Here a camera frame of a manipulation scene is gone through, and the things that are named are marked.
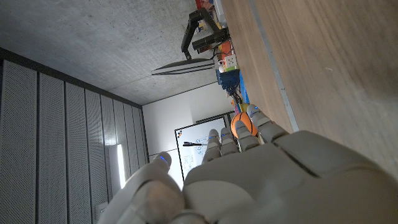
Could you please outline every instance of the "red object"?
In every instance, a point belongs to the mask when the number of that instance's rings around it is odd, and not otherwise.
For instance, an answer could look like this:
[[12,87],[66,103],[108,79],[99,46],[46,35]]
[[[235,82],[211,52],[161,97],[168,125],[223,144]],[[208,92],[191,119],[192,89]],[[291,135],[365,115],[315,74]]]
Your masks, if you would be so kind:
[[[228,53],[231,50],[231,42],[230,41],[226,41],[225,43],[221,44],[221,51],[224,53]],[[226,54],[219,54],[218,58],[220,60],[224,60],[226,56],[230,56],[232,55],[232,52],[230,52],[228,55]]]
[[201,3],[200,3],[200,0],[195,0],[195,2],[197,3],[197,8],[198,8],[198,9],[201,9]]

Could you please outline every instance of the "wooden table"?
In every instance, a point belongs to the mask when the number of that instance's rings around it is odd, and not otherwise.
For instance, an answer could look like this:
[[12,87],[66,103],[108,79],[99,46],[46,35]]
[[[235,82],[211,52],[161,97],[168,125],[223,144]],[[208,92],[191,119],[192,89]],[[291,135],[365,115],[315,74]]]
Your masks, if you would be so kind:
[[274,59],[300,130],[340,142],[398,178],[396,1],[222,3],[251,103],[292,131]]

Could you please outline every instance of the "blue led light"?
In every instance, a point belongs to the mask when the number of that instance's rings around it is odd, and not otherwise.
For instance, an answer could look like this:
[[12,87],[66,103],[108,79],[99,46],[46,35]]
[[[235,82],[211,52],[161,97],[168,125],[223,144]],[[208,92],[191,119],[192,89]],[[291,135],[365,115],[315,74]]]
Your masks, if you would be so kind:
[[167,163],[167,165],[169,164],[164,158],[163,156],[159,156],[161,159],[163,159],[163,161],[165,161]]

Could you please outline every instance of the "whiteboard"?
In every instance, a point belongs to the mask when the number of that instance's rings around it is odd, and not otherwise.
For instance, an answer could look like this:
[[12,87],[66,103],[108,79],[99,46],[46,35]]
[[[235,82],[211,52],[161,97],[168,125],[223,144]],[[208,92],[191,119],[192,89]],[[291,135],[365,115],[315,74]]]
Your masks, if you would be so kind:
[[[190,170],[201,164],[207,149],[209,131],[215,129],[218,131],[218,134],[220,134],[223,128],[225,128],[224,118],[218,118],[175,130],[175,138],[180,153],[180,162],[184,179]],[[182,146],[184,142],[206,144],[206,146]]]

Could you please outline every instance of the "orange ball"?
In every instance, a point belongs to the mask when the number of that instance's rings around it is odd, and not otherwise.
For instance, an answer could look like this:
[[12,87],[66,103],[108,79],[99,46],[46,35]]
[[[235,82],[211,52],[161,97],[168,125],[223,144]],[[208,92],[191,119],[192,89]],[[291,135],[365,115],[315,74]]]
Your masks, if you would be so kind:
[[255,136],[257,134],[257,129],[256,129],[256,127],[254,127],[254,124],[251,122],[249,115],[246,112],[242,112],[242,113],[237,114],[234,117],[234,119],[232,119],[232,122],[231,122],[231,130],[236,138],[238,138],[238,135],[236,134],[236,129],[235,129],[236,121],[242,121],[253,136]]

